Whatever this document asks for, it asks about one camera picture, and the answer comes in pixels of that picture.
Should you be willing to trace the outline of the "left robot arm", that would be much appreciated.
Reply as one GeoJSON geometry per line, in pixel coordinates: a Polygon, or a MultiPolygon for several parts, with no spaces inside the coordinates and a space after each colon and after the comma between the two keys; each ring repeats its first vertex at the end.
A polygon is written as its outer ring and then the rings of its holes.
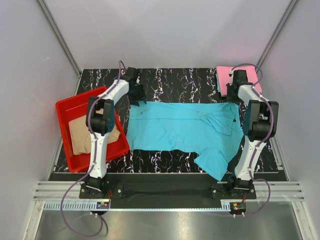
{"type": "Polygon", "coordinates": [[[134,106],[147,102],[144,87],[138,80],[139,74],[137,68],[127,68],[124,74],[118,74],[106,91],[88,100],[85,123],[90,132],[91,152],[84,189],[90,190],[97,198],[108,193],[106,156],[108,139],[116,125],[116,103],[125,95],[134,106]]]}

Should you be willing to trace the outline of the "red plastic bin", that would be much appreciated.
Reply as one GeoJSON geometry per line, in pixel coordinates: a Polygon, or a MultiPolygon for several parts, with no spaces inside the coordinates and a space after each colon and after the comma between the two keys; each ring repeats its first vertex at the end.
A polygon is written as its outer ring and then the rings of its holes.
{"type": "MultiPolygon", "coordinates": [[[[107,90],[101,86],[93,90],[60,100],[56,103],[57,118],[59,121],[62,142],[65,152],[68,170],[71,173],[86,172],[90,166],[90,154],[82,153],[74,155],[69,122],[79,117],[85,116],[88,110],[88,101],[92,96],[98,96],[107,90]]],[[[126,134],[117,114],[115,114],[115,126],[120,132],[118,140],[107,145],[106,162],[110,162],[126,155],[130,146],[126,134]]]]}

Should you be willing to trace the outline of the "aluminium rail frame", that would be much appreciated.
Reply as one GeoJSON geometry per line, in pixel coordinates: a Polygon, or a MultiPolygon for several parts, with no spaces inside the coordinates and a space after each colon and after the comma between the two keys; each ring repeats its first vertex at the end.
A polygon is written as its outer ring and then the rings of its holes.
{"type": "Polygon", "coordinates": [[[107,177],[101,193],[76,185],[66,196],[60,190],[45,196],[69,209],[187,209],[216,211],[220,201],[300,200],[257,182],[246,194],[222,193],[229,162],[240,154],[244,140],[239,106],[234,103],[149,102],[130,110],[127,140],[130,161],[107,177]]]}

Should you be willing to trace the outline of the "turquoise t shirt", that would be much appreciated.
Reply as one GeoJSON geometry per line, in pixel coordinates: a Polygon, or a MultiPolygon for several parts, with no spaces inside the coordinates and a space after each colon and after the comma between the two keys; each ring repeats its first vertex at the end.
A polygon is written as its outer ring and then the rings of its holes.
{"type": "Polygon", "coordinates": [[[197,153],[194,162],[222,180],[243,139],[235,103],[165,103],[131,106],[127,141],[131,150],[197,153]]]}

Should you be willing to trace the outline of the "beige folded t shirt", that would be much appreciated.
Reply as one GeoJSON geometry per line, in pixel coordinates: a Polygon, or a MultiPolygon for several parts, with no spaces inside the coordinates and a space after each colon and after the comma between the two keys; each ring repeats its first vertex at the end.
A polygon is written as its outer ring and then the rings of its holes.
{"type": "Polygon", "coordinates": [[[86,126],[86,116],[83,115],[68,123],[72,151],[74,155],[91,153],[91,136],[89,128],[86,126]]]}

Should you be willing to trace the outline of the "teal folded t shirt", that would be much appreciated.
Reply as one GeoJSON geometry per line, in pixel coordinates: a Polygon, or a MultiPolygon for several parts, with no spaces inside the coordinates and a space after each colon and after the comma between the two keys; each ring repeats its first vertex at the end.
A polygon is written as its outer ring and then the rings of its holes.
{"type": "Polygon", "coordinates": [[[219,93],[221,93],[221,87],[220,87],[220,81],[219,81],[218,73],[216,73],[216,81],[217,81],[217,91],[219,93]]]}

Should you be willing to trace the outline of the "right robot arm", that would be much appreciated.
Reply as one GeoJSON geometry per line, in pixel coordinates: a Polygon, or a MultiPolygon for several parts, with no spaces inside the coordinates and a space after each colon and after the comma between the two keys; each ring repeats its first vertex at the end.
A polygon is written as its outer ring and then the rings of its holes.
{"type": "Polygon", "coordinates": [[[249,82],[245,70],[230,70],[232,82],[227,84],[227,97],[241,100],[247,106],[243,123],[244,147],[240,160],[228,178],[226,192],[232,198],[252,194],[254,190],[254,170],[267,141],[277,131],[279,103],[265,98],[249,82]]]}

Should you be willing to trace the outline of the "pink folded t shirt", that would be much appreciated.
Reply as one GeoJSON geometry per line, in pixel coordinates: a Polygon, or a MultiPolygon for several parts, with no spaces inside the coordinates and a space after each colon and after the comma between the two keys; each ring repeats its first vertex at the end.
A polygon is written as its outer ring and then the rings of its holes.
{"type": "MultiPolygon", "coordinates": [[[[216,74],[218,74],[219,83],[220,83],[220,91],[221,95],[227,95],[227,84],[232,82],[232,77],[229,76],[231,71],[231,66],[217,66],[216,67],[216,74]]],[[[258,81],[258,76],[254,66],[240,66],[236,67],[235,70],[246,70],[248,81],[250,83],[256,83],[258,81]]]]}

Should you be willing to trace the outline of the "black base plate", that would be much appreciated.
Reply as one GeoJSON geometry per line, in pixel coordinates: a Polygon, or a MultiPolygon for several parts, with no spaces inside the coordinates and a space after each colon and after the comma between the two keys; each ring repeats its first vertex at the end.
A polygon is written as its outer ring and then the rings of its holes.
{"type": "Polygon", "coordinates": [[[68,201],[102,201],[110,197],[113,210],[124,211],[228,211],[228,204],[241,197],[222,194],[222,183],[200,173],[108,173],[107,189],[101,194],[76,184],[68,201]]]}

